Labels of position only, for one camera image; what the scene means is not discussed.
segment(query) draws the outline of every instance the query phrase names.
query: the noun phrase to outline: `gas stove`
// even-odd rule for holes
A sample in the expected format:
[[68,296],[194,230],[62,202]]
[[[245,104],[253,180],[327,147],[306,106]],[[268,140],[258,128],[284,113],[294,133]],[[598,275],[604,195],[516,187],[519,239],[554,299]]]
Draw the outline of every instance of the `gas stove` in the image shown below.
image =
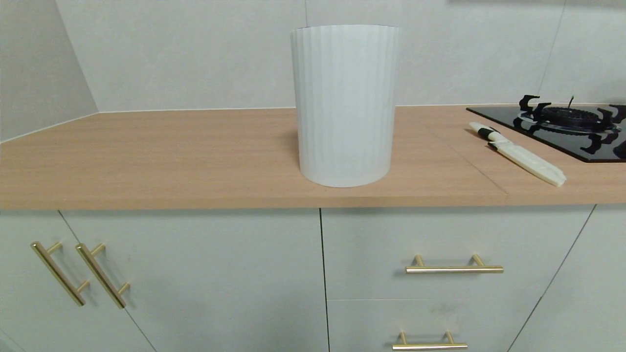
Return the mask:
[[520,107],[477,106],[467,110],[532,137],[584,162],[626,162],[626,105],[576,105],[529,103]]

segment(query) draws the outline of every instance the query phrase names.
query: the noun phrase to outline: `kitchen cabinet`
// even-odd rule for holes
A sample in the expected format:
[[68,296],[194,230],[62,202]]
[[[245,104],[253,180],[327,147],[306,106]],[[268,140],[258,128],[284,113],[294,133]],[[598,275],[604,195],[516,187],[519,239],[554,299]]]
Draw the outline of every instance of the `kitchen cabinet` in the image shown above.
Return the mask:
[[[446,330],[472,351],[506,351],[592,209],[323,209],[331,351],[388,351],[400,331],[442,343]],[[416,254],[434,267],[479,254],[504,272],[406,274]]]
[[389,352],[402,343],[401,331],[409,344],[447,344],[447,330],[470,351],[505,352],[528,316],[525,309],[491,298],[329,300],[331,351]]
[[597,205],[511,352],[623,351],[626,204]]
[[157,351],[328,350],[319,209],[63,215]]
[[[154,351],[128,313],[109,304],[59,212],[2,210],[0,231],[0,329],[12,342],[27,352]],[[89,280],[81,292],[84,306],[31,249],[34,241],[63,244],[51,258],[74,287]]]
[[[587,220],[592,205],[322,209],[329,299],[483,299],[533,307]],[[502,274],[406,274],[467,266],[478,254]]]

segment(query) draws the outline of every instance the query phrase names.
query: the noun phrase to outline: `drawer handle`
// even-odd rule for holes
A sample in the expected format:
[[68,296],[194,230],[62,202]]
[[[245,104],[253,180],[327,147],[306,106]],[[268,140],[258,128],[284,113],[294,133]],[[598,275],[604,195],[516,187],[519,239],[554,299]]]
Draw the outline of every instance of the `drawer handle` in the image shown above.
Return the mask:
[[408,266],[407,274],[501,274],[505,269],[499,265],[487,266],[477,254],[471,256],[476,265],[468,266],[425,266],[422,256],[415,256],[417,266]]
[[122,298],[122,294],[130,287],[128,282],[124,283],[122,287],[117,290],[111,280],[106,276],[105,272],[102,270],[98,261],[96,261],[95,255],[100,253],[105,249],[105,244],[98,244],[93,251],[90,251],[84,243],[79,243],[76,245],[76,250],[80,253],[80,256],[83,257],[85,264],[91,269],[91,272],[96,276],[100,284],[105,288],[105,291],[111,296],[111,299],[115,304],[117,304],[118,308],[123,309],[126,307],[126,302]]
[[402,344],[394,344],[391,346],[391,349],[393,351],[444,351],[449,349],[468,349],[468,344],[466,343],[455,343],[452,338],[452,334],[449,331],[446,331],[446,337],[448,338],[448,343],[443,344],[407,344],[406,335],[404,334],[404,331],[402,331],[400,333]]
[[72,283],[68,280],[68,277],[63,274],[61,268],[56,265],[54,259],[52,259],[52,257],[50,256],[50,254],[52,254],[54,251],[57,251],[61,247],[63,247],[63,244],[60,242],[53,244],[52,247],[48,249],[42,246],[39,241],[35,241],[31,244],[31,248],[35,251],[35,253],[37,253],[41,261],[43,261],[43,263],[46,265],[48,270],[50,270],[56,280],[59,281],[65,291],[68,292],[69,296],[72,297],[74,302],[76,302],[79,307],[82,307],[85,305],[85,299],[80,295],[80,293],[83,292],[83,290],[86,289],[87,286],[89,286],[89,280],[83,282],[80,286],[78,286],[78,288],[75,288],[72,285]]

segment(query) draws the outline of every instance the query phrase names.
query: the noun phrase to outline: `ribbed vase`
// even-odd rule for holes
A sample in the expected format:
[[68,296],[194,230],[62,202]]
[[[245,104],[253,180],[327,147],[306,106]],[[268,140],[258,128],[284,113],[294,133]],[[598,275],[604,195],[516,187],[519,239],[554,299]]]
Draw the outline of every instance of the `ribbed vase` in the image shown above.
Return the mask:
[[291,33],[300,171],[307,179],[355,187],[389,172],[400,34],[371,25]]

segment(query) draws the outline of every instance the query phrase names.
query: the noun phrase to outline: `white knife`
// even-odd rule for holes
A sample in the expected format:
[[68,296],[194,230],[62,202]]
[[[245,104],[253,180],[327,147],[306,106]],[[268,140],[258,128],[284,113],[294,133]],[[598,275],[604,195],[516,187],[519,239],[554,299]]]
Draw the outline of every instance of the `white knife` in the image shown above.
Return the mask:
[[549,184],[560,187],[567,180],[558,167],[506,139],[494,128],[478,122],[470,122],[469,126],[480,137],[489,141],[491,148]]

